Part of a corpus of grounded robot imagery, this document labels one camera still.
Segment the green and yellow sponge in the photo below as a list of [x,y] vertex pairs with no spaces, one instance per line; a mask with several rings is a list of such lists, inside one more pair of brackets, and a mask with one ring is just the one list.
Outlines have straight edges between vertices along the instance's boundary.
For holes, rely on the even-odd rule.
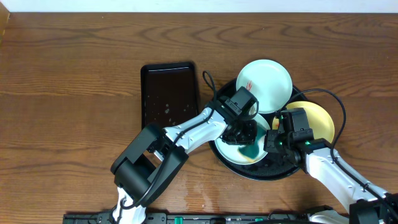
[[248,160],[255,160],[259,154],[259,147],[256,144],[253,145],[245,145],[238,149],[240,155],[245,157]]

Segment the yellow plate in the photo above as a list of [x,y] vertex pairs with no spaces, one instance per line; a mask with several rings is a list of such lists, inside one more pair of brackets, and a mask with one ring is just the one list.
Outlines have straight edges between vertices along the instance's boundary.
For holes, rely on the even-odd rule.
[[331,116],[321,106],[309,101],[295,101],[286,106],[287,109],[303,108],[307,115],[309,128],[314,139],[325,139],[332,143],[335,126]]

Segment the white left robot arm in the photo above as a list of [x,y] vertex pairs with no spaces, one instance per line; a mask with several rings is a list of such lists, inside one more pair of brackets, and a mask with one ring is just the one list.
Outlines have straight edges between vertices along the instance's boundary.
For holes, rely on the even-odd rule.
[[176,126],[147,125],[111,166],[118,203],[115,223],[142,223],[145,210],[169,186],[190,152],[223,138],[233,145],[253,144],[257,132],[250,112],[257,100],[211,101],[196,117]]

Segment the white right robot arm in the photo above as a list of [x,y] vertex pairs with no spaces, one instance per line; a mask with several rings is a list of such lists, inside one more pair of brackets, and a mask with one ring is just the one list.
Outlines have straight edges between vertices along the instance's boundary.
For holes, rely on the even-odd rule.
[[268,130],[264,150],[280,154],[283,160],[321,182],[349,214],[344,217],[323,208],[308,214],[310,223],[397,223],[397,194],[368,181],[327,140],[314,139],[309,130]]

